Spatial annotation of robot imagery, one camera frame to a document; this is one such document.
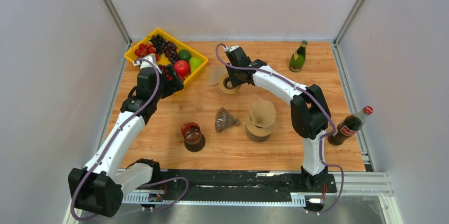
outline yellow plastic tray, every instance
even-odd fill
[[[141,43],[147,44],[148,41],[151,40],[151,37],[153,35],[161,35],[164,39],[172,41],[173,43],[175,43],[176,45],[176,52],[179,52],[182,49],[186,49],[190,52],[190,54],[192,55],[192,57],[198,57],[201,60],[203,60],[203,63],[198,67],[198,69],[196,69],[193,73],[187,75],[185,77],[185,81],[184,81],[184,89],[186,88],[186,86],[192,81],[194,80],[196,77],[198,77],[198,75],[204,70],[206,69],[206,64],[208,63],[208,58],[200,53],[198,53],[196,50],[194,50],[193,48],[187,46],[186,44],[180,42],[179,40],[175,39],[173,36],[171,36],[170,34],[164,32],[162,29],[155,29],[153,32],[151,32],[148,36],[146,36],[143,40],[139,41],[137,44],[135,44],[130,50],[128,50],[125,53],[125,58],[130,61],[131,63],[134,62],[135,59],[137,59],[137,56],[134,54],[134,51],[136,49],[139,48],[139,45]],[[162,53],[160,55],[160,59],[157,62],[157,64],[161,64],[161,65],[168,65],[171,64],[170,61],[168,61],[168,58],[165,57],[164,53]]]

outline wooden table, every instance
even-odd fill
[[[219,66],[215,57],[218,42],[186,42],[209,58],[208,66]],[[280,74],[305,85],[317,84],[323,90],[332,114],[338,124],[348,115],[343,89],[328,42],[310,42],[303,69],[293,73],[288,69],[291,54],[299,42],[228,41],[228,46],[239,45],[252,60],[261,59]],[[139,158],[154,159],[161,168],[179,169],[244,169],[244,170],[300,170],[303,150],[301,138],[292,128],[290,107],[270,92],[252,85],[243,85],[240,92],[227,95],[218,85],[208,86],[208,68],[183,93],[159,101],[156,113],[136,137],[122,167]],[[138,69],[130,63],[125,69],[109,131],[119,114],[121,103],[136,85]],[[258,97],[273,102],[276,108],[277,129],[268,141],[255,143],[245,135],[244,118],[251,102]],[[217,110],[224,107],[243,123],[222,133],[216,133],[214,119]],[[191,153],[184,147],[180,125],[196,122],[205,135],[206,145]],[[346,171],[365,171],[356,138],[348,139],[339,147],[325,146],[325,159],[343,166]]]

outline brown paper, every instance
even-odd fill
[[[220,88],[220,90],[226,94],[234,94],[237,93],[240,90],[241,85],[236,86],[233,89],[227,89],[224,85],[225,79],[228,77],[228,73],[224,74],[223,76],[221,76],[220,78],[220,82],[218,84],[218,87]]]
[[[208,85],[216,85],[220,82],[220,78],[223,76],[223,74],[227,74],[228,71],[226,70],[226,66],[219,66],[219,67],[209,67],[209,81]]]
[[[248,131],[257,136],[257,137],[266,137],[268,135],[270,135],[275,129],[276,129],[276,123],[273,123],[270,127],[267,128],[259,128],[257,126],[255,126],[252,122],[251,122],[251,118],[248,116],[246,116],[246,128],[248,129]]]
[[[276,109],[273,103],[262,98],[251,103],[249,115],[252,124],[261,128],[268,128],[276,121]]]

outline red bottle cap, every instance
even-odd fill
[[[373,108],[370,106],[366,106],[363,108],[363,113],[365,113],[365,114],[372,114],[373,111],[374,111]]]

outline champagne bottle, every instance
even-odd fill
[[[307,41],[303,40],[301,42],[301,46],[296,50],[295,53],[292,54],[292,58],[290,58],[289,68],[293,72],[298,72],[301,70],[304,62],[306,61],[306,46]]]

